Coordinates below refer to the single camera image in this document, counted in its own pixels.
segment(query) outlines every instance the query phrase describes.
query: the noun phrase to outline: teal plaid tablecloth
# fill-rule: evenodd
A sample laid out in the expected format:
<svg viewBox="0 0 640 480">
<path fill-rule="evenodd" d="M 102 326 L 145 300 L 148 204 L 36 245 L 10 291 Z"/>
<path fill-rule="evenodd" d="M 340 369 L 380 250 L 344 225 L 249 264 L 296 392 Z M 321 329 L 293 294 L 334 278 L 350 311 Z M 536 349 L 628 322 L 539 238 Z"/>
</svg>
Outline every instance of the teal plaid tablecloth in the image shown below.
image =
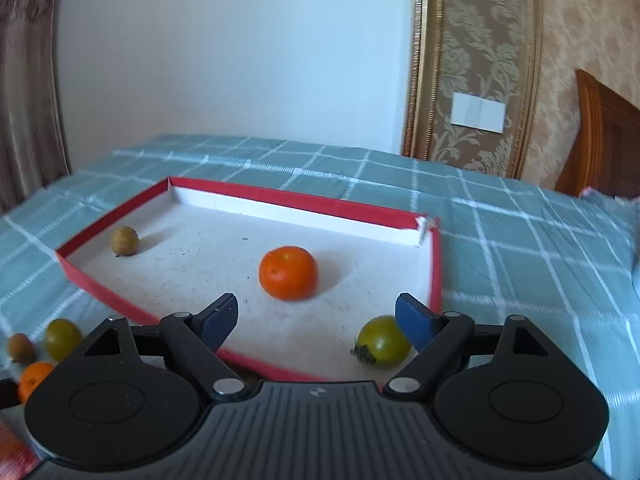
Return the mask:
<svg viewBox="0 0 640 480">
<path fill-rule="evenodd" d="M 88 332 L 110 310 L 69 283 L 53 250 L 168 175 L 354 200 L 439 217 L 444 308 L 480 323 L 532 319 L 603 391 L 596 462 L 640 477 L 640 300 L 632 219 L 514 180 L 388 153 L 280 140 L 163 136 L 64 178 L 0 221 L 0 338 L 56 317 Z M 8 360 L 1 345 L 0 359 Z"/>
</svg>

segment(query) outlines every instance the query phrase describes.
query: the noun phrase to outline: green tomato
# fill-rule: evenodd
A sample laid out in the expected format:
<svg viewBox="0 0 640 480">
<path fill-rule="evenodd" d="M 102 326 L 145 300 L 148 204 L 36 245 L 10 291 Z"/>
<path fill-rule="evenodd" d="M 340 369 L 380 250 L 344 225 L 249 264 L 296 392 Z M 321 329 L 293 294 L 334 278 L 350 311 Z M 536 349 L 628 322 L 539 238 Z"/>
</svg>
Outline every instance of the green tomato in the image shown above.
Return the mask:
<svg viewBox="0 0 640 480">
<path fill-rule="evenodd" d="M 411 343 L 398 328 L 394 316 L 379 316 L 367 322 L 351 351 L 361 363 L 388 368 L 400 364 L 411 351 Z"/>
<path fill-rule="evenodd" d="M 44 348 L 56 362 L 62 361 L 80 344 L 82 334 L 68 319 L 54 319 L 44 333 Z"/>
</svg>

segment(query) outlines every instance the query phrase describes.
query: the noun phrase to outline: bed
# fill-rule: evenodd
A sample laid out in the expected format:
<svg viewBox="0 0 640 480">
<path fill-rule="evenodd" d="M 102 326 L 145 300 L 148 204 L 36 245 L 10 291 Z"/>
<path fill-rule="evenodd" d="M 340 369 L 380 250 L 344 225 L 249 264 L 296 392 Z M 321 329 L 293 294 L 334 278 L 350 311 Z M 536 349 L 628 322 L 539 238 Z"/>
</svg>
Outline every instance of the bed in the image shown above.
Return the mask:
<svg viewBox="0 0 640 480">
<path fill-rule="evenodd" d="M 0 340 L 39 340 L 51 319 L 89 332 L 111 311 L 69 283 L 53 249 L 168 175 L 237 182 L 425 212 L 440 219 L 443 308 L 480 323 L 533 320 L 603 391 L 610 425 L 595 461 L 637 480 L 640 300 L 623 211 L 516 180 L 359 148 L 172 135 L 41 190 L 0 219 Z M 17 374 L 0 345 L 5 373 Z M 20 413 L 12 415 L 20 426 Z"/>
<path fill-rule="evenodd" d="M 556 191 L 587 186 L 609 196 L 640 196 L 640 110 L 584 70 L 576 71 L 580 130 Z"/>
</svg>

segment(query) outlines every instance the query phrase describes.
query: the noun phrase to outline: gray ribbed panel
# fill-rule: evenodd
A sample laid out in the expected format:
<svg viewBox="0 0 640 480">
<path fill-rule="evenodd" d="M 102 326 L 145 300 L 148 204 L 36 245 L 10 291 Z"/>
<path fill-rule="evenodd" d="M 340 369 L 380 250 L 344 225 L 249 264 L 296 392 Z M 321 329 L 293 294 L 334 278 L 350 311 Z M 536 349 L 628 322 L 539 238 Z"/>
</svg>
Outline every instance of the gray ribbed panel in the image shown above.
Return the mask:
<svg viewBox="0 0 640 480">
<path fill-rule="evenodd" d="M 33 480 L 534 480 L 540 473 L 479 463 L 445 441 L 413 402 L 372 383 L 266 383 L 255 397 L 215 406 L 180 450 L 127 472 L 94 474 L 51 462 Z M 545 480 L 606 477 L 589 465 Z"/>
</svg>

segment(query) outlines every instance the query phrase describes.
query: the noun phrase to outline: wallpaper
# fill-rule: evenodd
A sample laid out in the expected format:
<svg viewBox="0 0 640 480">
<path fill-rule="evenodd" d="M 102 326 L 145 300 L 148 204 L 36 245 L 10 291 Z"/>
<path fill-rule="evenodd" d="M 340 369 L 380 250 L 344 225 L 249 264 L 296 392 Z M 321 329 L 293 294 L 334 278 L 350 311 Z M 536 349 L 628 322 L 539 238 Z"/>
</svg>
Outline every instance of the wallpaper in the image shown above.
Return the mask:
<svg viewBox="0 0 640 480">
<path fill-rule="evenodd" d="M 640 0 L 543 0 L 538 97 L 523 180 L 552 188 L 580 124 L 575 69 L 640 107 Z"/>
<path fill-rule="evenodd" d="M 505 175 L 520 112 L 524 7 L 524 0 L 444 0 L 431 160 Z M 453 92 L 505 103 L 505 133 L 450 124 Z"/>
</svg>

